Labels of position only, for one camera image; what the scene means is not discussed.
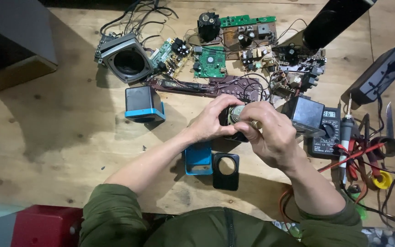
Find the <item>brown circuit board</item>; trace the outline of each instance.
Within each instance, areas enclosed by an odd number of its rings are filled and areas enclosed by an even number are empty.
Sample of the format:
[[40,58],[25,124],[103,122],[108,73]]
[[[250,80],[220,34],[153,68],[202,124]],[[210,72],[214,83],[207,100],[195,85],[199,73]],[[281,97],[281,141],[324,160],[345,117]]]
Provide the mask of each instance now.
[[147,81],[146,85],[161,92],[189,94],[208,98],[216,98],[222,94],[230,94],[242,101],[252,102],[260,100],[261,89],[259,82],[257,78],[227,76],[225,78],[211,77],[209,78],[209,84],[153,78]]
[[[269,35],[259,35],[259,26],[261,25],[267,25],[269,27]],[[268,42],[275,42],[277,39],[277,29],[275,28],[275,22],[269,22],[269,23],[257,23],[257,24],[251,24],[248,26],[252,26],[253,32],[255,33],[255,37],[252,39],[251,45],[247,47],[240,47],[239,41],[238,41],[238,36],[239,36],[239,26],[233,26],[233,27],[224,27],[223,29],[223,41],[225,43],[225,46],[228,47],[228,50],[230,51],[238,51],[238,50],[243,50],[247,48],[254,48],[257,47],[257,44],[263,43],[263,44],[268,44]],[[239,59],[239,55],[237,52],[227,52],[226,53],[226,60],[237,60]]]

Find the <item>yellow spool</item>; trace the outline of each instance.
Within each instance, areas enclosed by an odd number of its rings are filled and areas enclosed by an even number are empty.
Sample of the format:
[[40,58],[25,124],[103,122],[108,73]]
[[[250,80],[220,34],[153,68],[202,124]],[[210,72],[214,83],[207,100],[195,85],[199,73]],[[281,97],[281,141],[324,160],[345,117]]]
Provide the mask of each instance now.
[[392,183],[392,176],[389,172],[380,171],[382,176],[382,181],[379,182],[374,176],[370,176],[371,180],[373,181],[374,185],[380,189],[387,189],[391,186]]

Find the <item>digital multimeter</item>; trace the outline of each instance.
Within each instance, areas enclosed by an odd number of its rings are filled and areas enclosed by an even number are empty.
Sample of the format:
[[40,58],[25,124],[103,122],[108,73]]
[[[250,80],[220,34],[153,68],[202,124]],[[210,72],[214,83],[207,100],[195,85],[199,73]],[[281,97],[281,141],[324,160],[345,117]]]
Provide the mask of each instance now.
[[326,134],[307,138],[307,153],[313,158],[338,159],[339,153],[333,146],[341,141],[341,109],[324,107],[320,129]]

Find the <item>speaker enclosure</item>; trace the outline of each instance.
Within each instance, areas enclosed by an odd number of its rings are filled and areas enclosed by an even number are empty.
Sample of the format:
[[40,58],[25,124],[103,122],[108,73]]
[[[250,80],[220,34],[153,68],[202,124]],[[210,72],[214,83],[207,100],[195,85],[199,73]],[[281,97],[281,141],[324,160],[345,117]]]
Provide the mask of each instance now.
[[[136,40],[136,36],[132,32],[103,44],[100,48],[100,53],[103,63],[124,83],[141,80],[154,72],[154,67],[149,57],[146,55],[146,51],[141,46],[140,42]],[[132,56],[140,56],[141,58],[135,57],[135,59],[141,59],[141,61],[139,61],[141,70],[131,71],[117,65],[117,63],[119,63],[118,60],[123,59],[123,53],[127,53],[128,55],[131,54]],[[137,64],[135,59],[129,59],[131,60],[131,64]]]

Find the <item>knife blade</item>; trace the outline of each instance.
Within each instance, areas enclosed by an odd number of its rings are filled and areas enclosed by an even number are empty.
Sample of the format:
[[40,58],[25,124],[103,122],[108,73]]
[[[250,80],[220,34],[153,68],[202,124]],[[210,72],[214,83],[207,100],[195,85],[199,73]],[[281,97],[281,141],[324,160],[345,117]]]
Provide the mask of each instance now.
[[391,102],[389,102],[389,104],[387,106],[387,137],[394,138]]

